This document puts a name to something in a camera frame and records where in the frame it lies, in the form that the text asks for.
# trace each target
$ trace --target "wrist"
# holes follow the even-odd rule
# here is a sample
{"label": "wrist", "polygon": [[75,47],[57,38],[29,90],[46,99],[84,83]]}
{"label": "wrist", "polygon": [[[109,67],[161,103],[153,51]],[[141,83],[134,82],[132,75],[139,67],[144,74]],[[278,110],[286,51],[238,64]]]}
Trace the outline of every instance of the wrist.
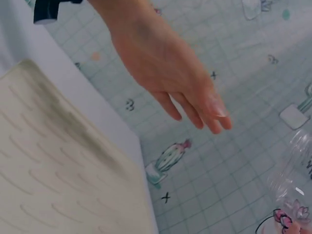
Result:
{"label": "wrist", "polygon": [[127,29],[129,25],[153,15],[148,0],[89,0],[113,33]]}

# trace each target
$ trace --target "fingernail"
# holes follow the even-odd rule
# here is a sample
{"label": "fingernail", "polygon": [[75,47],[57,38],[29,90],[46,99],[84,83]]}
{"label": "fingernail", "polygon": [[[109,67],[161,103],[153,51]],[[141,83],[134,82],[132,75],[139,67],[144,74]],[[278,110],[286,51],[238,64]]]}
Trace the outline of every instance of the fingernail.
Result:
{"label": "fingernail", "polygon": [[212,91],[208,94],[207,99],[207,108],[211,115],[217,117],[226,117],[229,115],[229,112],[226,110],[223,101],[218,93]]}

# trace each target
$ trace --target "hand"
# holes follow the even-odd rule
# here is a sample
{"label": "hand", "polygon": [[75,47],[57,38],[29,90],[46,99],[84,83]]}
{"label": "hand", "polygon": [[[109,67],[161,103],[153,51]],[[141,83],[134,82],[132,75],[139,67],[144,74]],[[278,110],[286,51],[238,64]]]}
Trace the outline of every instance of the hand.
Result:
{"label": "hand", "polygon": [[[120,10],[126,1],[131,3],[119,0],[116,9]],[[124,11],[127,17],[118,18],[118,23],[108,23],[113,44],[130,74],[172,118],[181,120],[181,114],[170,97],[182,106],[197,128],[203,128],[205,123],[215,134],[222,131],[221,127],[231,129],[229,113],[193,50],[147,1],[132,2],[140,5],[128,7]],[[101,15],[105,22],[113,21],[112,11]]]}
{"label": "hand", "polygon": [[298,223],[293,223],[292,226],[286,231],[286,234],[312,234],[307,230],[300,230],[300,225]]}

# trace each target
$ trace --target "clear plastic bottle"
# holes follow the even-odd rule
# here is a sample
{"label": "clear plastic bottle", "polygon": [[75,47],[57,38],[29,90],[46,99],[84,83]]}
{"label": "clear plastic bottle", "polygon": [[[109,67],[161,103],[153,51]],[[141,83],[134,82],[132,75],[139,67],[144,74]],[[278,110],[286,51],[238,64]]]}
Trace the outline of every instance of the clear plastic bottle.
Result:
{"label": "clear plastic bottle", "polygon": [[268,178],[273,201],[292,221],[312,231],[312,136],[300,130]]}

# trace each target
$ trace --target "fingers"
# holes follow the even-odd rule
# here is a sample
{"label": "fingers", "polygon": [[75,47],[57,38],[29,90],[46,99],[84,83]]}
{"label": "fingers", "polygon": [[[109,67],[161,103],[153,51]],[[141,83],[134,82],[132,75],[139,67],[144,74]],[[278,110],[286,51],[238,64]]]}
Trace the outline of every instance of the fingers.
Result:
{"label": "fingers", "polygon": [[205,118],[204,121],[213,134],[219,134],[222,132],[222,128],[217,120]]}
{"label": "fingers", "polygon": [[312,234],[312,232],[307,231],[307,230],[301,230],[300,234]]}
{"label": "fingers", "polygon": [[231,129],[232,123],[229,112],[221,99],[221,96],[214,89],[210,77],[206,77],[195,86],[198,106],[206,118],[219,120],[224,129]]}
{"label": "fingers", "polygon": [[293,223],[290,228],[287,229],[286,234],[299,234],[300,226],[297,223]]}
{"label": "fingers", "polygon": [[188,118],[192,121],[195,127],[202,129],[204,127],[197,110],[191,105],[191,103],[185,98],[182,93],[170,93],[170,95],[182,106]]}
{"label": "fingers", "polygon": [[172,103],[169,94],[165,92],[151,93],[151,95],[159,102],[162,108],[175,120],[180,121],[182,119],[181,114]]}

